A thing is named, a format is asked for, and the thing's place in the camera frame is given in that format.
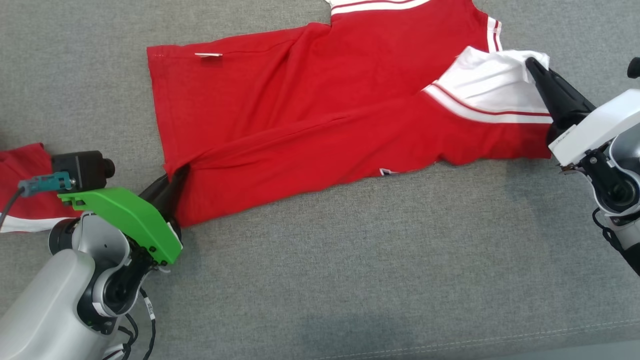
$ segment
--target black knob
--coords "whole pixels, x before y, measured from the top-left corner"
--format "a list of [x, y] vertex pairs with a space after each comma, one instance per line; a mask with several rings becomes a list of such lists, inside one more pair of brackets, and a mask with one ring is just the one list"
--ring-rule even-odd
[[113, 164], [111, 159], [104, 159], [104, 177], [107, 179], [112, 178], [116, 174], [116, 165]]
[[637, 79], [640, 77], [640, 58], [634, 58], [629, 63], [629, 68], [627, 69], [627, 76], [631, 79]]

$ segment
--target teal connector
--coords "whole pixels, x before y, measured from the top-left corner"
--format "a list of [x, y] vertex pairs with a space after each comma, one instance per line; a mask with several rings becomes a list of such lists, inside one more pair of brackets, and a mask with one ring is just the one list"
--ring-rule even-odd
[[18, 189], [24, 188], [23, 197], [33, 196], [41, 192], [53, 192], [62, 189], [71, 189], [75, 180], [69, 178], [68, 172], [55, 172], [51, 175], [35, 176], [30, 180], [22, 180], [18, 183]]

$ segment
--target white stitching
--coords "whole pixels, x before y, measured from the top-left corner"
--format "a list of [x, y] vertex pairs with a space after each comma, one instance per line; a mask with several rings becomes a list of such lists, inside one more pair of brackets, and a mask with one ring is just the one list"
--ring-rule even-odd
[[[605, 323], [597, 323], [594, 325], [586, 325], [586, 326], [580, 326], [580, 327], [569, 327], [567, 329], [559, 329], [559, 330], [551, 330], [551, 331], [542, 331], [542, 332], [532, 332], [530, 334], [521, 334], [521, 335], [510, 335], [510, 336], [500, 336], [498, 338], [486, 338], [486, 339], [478, 339], [478, 340], [466, 340], [466, 341], [456, 341], [454, 343], [442, 343], [442, 344], [435, 344], [435, 345], [426, 345], [426, 346], [422, 346], [422, 347], [409, 347], [409, 348], [397, 348], [397, 349], [393, 349], [393, 350], [381, 350], [381, 351], [373, 351], [373, 352], [361, 352], [358, 354], [347, 354], [347, 355], [337, 355], [337, 356], [325, 356], [325, 357], [317, 357], [315, 359], [312, 360], [325, 360], [325, 359], [338, 359], [341, 357], [350, 357], [350, 356], [359, 356], [359, 355], [371, 355], [371, 354], [380, 354], [383, 352], [398, 352], [398, 351], [406, 351], [406, 350], [417, 350], [419, 348], [432, 348], [432, 347], [445, 347], [445, 346], [449, 346], [449, 345], [457, 345], [457, 344], [466, 344], [466, 343], [475, 343], [475, 342], [482, 342], [482, 341], [491, 341], [491, 340], [500, 340], [500, 339], [510, 339], [510, 338], [521, 338], [524, 336], [534, 336], [534, 335], [541, 335], [541, 334], [550, 334], [552, 332], [561, 332], [561, 331], [571, 331], [571, 330], [577, 330], [577, 329], [587, 329], [588, 327], [594, 327], [594, 326], [603, 326], [603, 325], [613, 325], [615, 323], [624, 323], [624, 322], [631, 322], [630, 324], [626, 324], [626, 325], [618, 325], [618, 326], [614, 326], [614, 327], [605, 327], [602, 329], [593, 329], [593, 330], [587, 330], [587, 331], [597, 331], [597, 330], [606, 330], [606, 329], [613, 329], [616, 327], [622, 327], [622, 326], [632, 326], [632, 325], [637, 325], [634, 324], [633, 322], [638, 322], [640, 321], [640, 319], [631, 319], [631, 320], [621, 320], [621, 321], [617, 321], [617, 322], [605, 322]], [[580, 332], [587, 332], [587, 331], [578, 331], [578, 332], [573, 332], [570, 334], [577, 334]], [[530, 338], [530, 339], [542, 339], [542, 338], [549, 338], [551, 336], [560, 336], [560, 335], [569, 335], [569, 334], [556, 334], [556, 335], [550, 335], [550, 336], [542, 336], [539, 338]], [[509, 342], [509, 341], [519, 341], [522, 339], [517, 339], [517, 340], [507, 340], [507, 341], [498, 341], [498, 342], [492, 342], [491, 344], [497, 344], [497, 343], [505, 343], [505, 342]], [[429, 351], [438, 351], [438, 350], [448, 350], [448, 349], [452, 349], [452, 348], [463, 348], [463, 347], [471, 347], [471, 346], [478, 346], [478, 345], [482, 345], [482, 344], [473, 344], [473, 345], [463, 345], [460, 347], [449, 347], [449, 348], [439, 348], [439, 349], [434, 349], [434, 350], [423, 350], [423, 351], [416, 351], [416, 352], [409, 352], [409, 353], [405, 353], [405, 354], [393, 354], [393, 355], [408, 355], [408, 354], [417, 354], [420, 352], [429, 352]], [[374, 357], [383, 357], [383, 356], [389, 356], [389, 355], [380, 355], [380, 356], [369, 356], [369, 357], [358, 357], [355, 359], [350, 359], [350, 360], [362, 360], [362, 359], [371, 359]]]

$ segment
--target green plastic part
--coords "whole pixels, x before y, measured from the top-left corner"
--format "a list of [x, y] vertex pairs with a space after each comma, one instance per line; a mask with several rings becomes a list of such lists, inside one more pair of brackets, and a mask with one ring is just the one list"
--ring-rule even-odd
[[96, 213], [138, 245], [145, 247], [159, 264], [163, 261], [173, 264], [182, 251], [180, 240], [160, 212], [125, 188], [62, 193], [58, 197], [62, 201], [70, 201], [76, 210]]

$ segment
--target red and white jersey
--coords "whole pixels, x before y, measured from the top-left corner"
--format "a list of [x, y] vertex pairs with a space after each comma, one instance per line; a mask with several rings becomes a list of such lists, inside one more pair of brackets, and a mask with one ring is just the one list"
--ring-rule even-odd
[[[0, 152], [0, 204], [4, 205], [18, 190], [20, 180], [51, 174], [51, 157], [41, 143]], [[7, 214], [0, 233], [37, 232], [51, 229], [60, 220], [79, 216], [64, 206], [55, 192], [18, 197]]]
[[330, 25], [148, 48], [169, 174], [247, 136], [415, 94], [466, 46], [501, 49], [500, 22], [472, 0], [329, 3]]
[[467, 47], [406, 97], [297, 121], [212, 147], [190, 161], [182, 225], [364, 177], [479, 158], [548, 158], [547, 109], [525, 68], [531, 51]]

